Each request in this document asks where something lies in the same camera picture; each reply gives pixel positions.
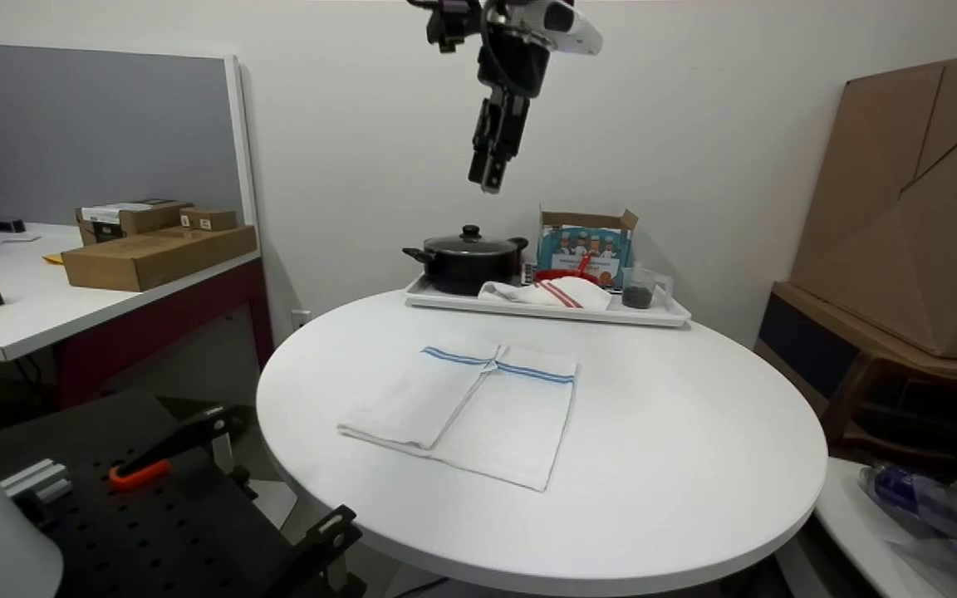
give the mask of pot lid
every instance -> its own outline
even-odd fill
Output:
[[[446,256],[505,256],[523,249],[523,243],[481,240],[480,228],[462,228],[460,236],[426,240],[423,245]]]

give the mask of white wall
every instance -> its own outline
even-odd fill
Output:
[[[847,77],[957,56],[957,0],[589,0],[598,61],[556,56],[505,193],[465,184],[484,91],[406,0],[22,0],[0,42],[230,51],[250,110],[275,325],[402,286],[406,243],[539,207],[630,207],[642,259],[751,342],[792,266]]]

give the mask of gray partition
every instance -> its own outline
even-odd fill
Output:
[[[244,201],[226,61],[0,47],[0,221],[87,204]]]

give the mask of white cloth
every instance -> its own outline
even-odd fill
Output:
[[[339,432],[388,449],[427,451],[460,405],[471,396],[480,377],[491,368],[496,356],[497,345],[480,341],[442,342],[439,350],[427,345],[377,405],[348,411],[339,424]]]
[[[542,306],[542,311],[586,311],[586,313],[608,313],[612,306],[612,294],[578,277],[546,279],[533,286],[484,282],[480,288],[480,298],[481,302],[523,302],[523,306]]]
[[[339,424],[341,436],[546,493],[570,416],[578,364],[533,350],[427,345]]]

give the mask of tray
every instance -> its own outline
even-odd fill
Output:
[[[447,294],[431,288],[423,277],[413,286],[406,286],[406,306],[413,306],[413,311],[452,311],[452,313],[496,313],[496,316],[519,316],[519,321],[645,325],[645,328],[689,328],[690,325],[690,313],[674,298],[670,298],[670,306],[629,311],[614,297],[608,313],[583,313],[583,311],[490,302],[480,297],[447,297]]]

